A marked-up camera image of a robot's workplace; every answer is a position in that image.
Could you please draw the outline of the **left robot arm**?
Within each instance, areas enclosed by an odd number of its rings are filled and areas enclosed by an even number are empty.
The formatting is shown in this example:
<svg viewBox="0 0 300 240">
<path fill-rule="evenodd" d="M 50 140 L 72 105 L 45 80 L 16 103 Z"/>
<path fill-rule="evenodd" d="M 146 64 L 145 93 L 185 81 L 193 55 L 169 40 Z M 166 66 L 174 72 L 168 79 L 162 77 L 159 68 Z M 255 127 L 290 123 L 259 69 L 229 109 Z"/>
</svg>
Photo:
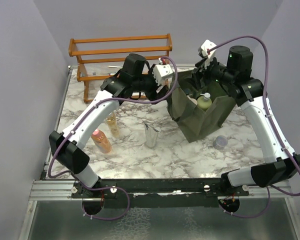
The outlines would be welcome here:
<svg viewBox="0 0 300 240">
<path fill-rule="evenodd" d="M 157 64 L 149 65 L 139 54 L 130 53 L 123 66 L 115 74 L 106 78 L 90 105 L 63 131 L 53 131 L 49 137 L 52 161 L 58 161 L 67 172 L 83 185 L 87 196 L 96 197 L 101 190 L 101 178 L 91 168 L 89 156 L 84 153 L 88 140 L 101 123 L 123 102 L 143 104 L 132 98 L 134 92 L 144 93 L 147 104 L 157 104 L 171 95 L 171 90 L 163 86 L 165 80 L 174 74 L 169 65 L 172 59 L 161 56 Z"/>
</svg>

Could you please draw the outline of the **green canvas bag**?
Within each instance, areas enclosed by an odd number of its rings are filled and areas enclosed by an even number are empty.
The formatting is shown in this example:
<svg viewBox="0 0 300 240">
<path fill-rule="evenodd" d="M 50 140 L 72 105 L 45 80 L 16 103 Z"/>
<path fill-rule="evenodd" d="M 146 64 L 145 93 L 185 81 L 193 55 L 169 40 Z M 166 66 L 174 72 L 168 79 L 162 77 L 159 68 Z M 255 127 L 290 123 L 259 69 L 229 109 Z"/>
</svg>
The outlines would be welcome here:
<svg viewBox="0 0 300 240">
<path fill-rule="evenodd" d="M 177 87 L 167 98 L 167 111 L 175 121 L 189 143 L 202 140 L 212 134 L 225 122 L 236 106 L 235 100 L 228 96 L 216 82 L 201 89 L 196 89 L 192 83 L 192 71 L 177 73 Z M 192 95 L 186 95 L 184 89 L 190 89 Z M 200 94 L 210 93 L 212 104 L 208 110 L 201 110 L 188 99 L 197 99 Z"/>
</svg>

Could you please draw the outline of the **green lotion bottle white cap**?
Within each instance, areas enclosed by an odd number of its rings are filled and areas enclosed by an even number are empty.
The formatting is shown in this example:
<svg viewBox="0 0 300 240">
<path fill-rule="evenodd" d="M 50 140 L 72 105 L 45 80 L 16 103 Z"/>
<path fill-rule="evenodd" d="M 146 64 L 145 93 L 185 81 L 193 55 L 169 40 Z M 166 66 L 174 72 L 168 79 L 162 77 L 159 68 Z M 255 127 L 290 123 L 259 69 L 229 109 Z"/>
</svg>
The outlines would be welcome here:
<svg viewBox="0 0 300 240">
<path fill-rule="evenodd" d="M 211 94 L 206 92 L 206 93 L 201 93 L 200 97 L 197 98 L 197 106 L 203 110 L 206 111 L 209 109 L 209 107 L 212 105 L 212 100 L 211 100 Z"/>
</svg>

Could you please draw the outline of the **green bottle beige cap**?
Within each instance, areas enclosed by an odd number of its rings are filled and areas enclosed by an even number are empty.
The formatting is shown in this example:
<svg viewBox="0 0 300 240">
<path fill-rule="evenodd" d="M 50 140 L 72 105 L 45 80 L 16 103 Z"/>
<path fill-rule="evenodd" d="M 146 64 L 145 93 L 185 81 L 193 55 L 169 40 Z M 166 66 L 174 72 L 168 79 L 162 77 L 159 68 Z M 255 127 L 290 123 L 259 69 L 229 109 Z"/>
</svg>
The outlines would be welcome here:
<svg viewBox="0 0 300 240">
<path fill-rule="evenodd" d="M 188 99 L 189 99 L 191 102 L 193 102 L 196 106 L 198 105 L 198 102 L 197 102 L 197 100 L 196 100 L 195 98 L 192 98 L 192 97 L 188 96 Z"/>
</svg>

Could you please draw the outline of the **clear square bottle black cap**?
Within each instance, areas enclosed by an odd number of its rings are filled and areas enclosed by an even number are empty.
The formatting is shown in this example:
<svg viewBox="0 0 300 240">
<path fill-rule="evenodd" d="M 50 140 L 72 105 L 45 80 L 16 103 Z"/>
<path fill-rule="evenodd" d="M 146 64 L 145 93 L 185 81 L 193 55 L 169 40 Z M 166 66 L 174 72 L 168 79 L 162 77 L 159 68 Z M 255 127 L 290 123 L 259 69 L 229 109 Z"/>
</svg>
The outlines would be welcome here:
<svg viewBox="0 0 300 240">
<path fill-rule="evenodd" d="M 192 91 L 189 88 L 185 88 L 183 91 L 187 96 L 192 95 Z"/>
</svg>

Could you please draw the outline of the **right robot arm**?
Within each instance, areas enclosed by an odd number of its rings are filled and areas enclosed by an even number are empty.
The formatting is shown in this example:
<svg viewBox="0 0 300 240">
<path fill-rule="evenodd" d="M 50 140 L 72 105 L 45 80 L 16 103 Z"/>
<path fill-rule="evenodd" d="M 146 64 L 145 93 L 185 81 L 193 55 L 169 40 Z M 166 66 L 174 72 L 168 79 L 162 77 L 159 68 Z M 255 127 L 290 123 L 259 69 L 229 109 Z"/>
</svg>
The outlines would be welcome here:
<svg viewBox="0 0 300 240">
<path fill-rule="evenodd" d="M 199 48 L 201 61 L 194 75 L 206 85 L 216 83 L 244 112 L 260 144 L 264 163 L 222 174 L 219 189 L 230 196 L 239 186 L 268 187 L 293 177 L 300 168 L 300 154 L 288 143 L 276 121 L 264 85 L 251 77 L 253 53 L 242 45 L 229 49 L 227 64 L 215 57 L 216 44 L 206 40 Z"/>
</svg>

